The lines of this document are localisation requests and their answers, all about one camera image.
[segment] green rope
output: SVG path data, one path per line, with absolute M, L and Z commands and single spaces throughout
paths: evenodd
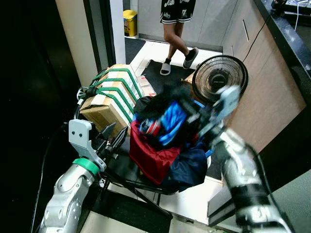
M 134 101 L 137 101 L 136 96 L 134 95 L 133 91 L 130 89 L 130 86 L 127 84 L 127 82 L 122 79 L 122 78 L 109 78 L 109 79 L 103 79 L 99 82 L 96 83 L 96 85 L 102 84 L 103 82 L 122 82 L 124 84 L 124 86 L 126 87 L 126 89 L 129 91 L 129 93 L 131 94 L 131 96 L 133 97 Z
M 120 101 L 117 99 L 117 97 L 115 97 L 114 95 L 111 95 L 111 94 L 107 94 L 107 93 L 104 93 L 104 92 L 101 92 L 100 90 L 97 90 L 96 91 L 96 94 L 99 94 L 99 95 L 104 95 L 104 96 L 107 96 L 111 99 L 113 99 L 115 101 L 115 103 L 117 104 L 117 106 L 120 108 L 120 110 L 124 113 L 125 117 L 127 118 L 127 120 L 132 123 L 132 119 L 130 118 L 130 116 L 128 115 L 128 113 L 125 111 L 125 109 L 123 108 L 122 104 L 120 103 Z
M 127 105 L 127 107 L 129 108 L 129 110 L 134 114 L 134 109 L 133 107 L 130 105 L 130 103 L 127 101 L 127 99 L 125 98 L 124 94 L 121 92 L 121 90 L 117 87 L 100 87 L 98 89 L 99 91 L 116 91 L 118 92 L 118 94 L 121 96 L 121 98 L 124 100 L 125 104 Z
M 102 73 L 96 75 L 96 77 L 95 77 L 93 80 L 98 80 L 101 76 L 106 75 L 106 74 L 109 73 L 110 71 L 124 71 L 124 72 L 127 72 L 128 75 L 130 76 L 130 78 L 131 78 L 133 84 L 134 84 L 135 89 L 137 90 L 137 92 L 138 92 L 138 94 L 139 94 L 139 97 L 142 97 L 142 94 L 141 94 L 141 92 L 140 92 L 140 90 L 139 90 L 139 88 L 138 88 L 138 86 L 137 86 L 137 83 L 136 83 L 135 80 L 134 80 L 134 77 L 133 77 L 132 73 L 131 73 L 130 70 L 127 69 L 127 68 L 112 68 L 112 69 L 109 69 L 109 70 L 105 70 L 105 71 L 103 71 Z M 96 82 L 95 84 L 93 84 L 93 85 L 91 85 L 91 86 L 89 86 L 89 87 L 98 86 L 99 84 L 101 84 L 101 82 Z

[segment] black countertop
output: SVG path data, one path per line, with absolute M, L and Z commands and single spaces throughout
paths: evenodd
M 272 9 L 272 0 L 254 1 L 264 19 L 271 14 L 271 18 L 267 20 L 267 26 L 305 102 L 307 105 L 311 104 L 311 52 L 309 48 L 289 22 Z

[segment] green ring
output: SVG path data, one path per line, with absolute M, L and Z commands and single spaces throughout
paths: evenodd
M 80 165 L 81 167 L 85 168 L 86 170 L 92 172 L 94 176 L 96 176 L 97 173 L 99 172 L 99 167 L 96 166 L 93 162 L 89 161 L 86 158 L 75 159 L 73 161 L 73 164 Z

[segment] black fan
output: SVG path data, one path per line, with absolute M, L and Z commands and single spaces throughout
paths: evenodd
M 192 88 L 201 100 L 214 103 L 219 99 L 220 94 L 216 92 L 220 88 L 238 85 L 241 87 L 241 96 L 247 82 L 248 73 L 243 62 L 232 56 L 218 55 L 199 65 L 193 75 Z

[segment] yellow trash bin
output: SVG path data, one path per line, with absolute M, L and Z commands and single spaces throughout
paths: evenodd
M 137 34 L 137 12 L 132 10 L 123 11 L 124 34 L 135 36 Z

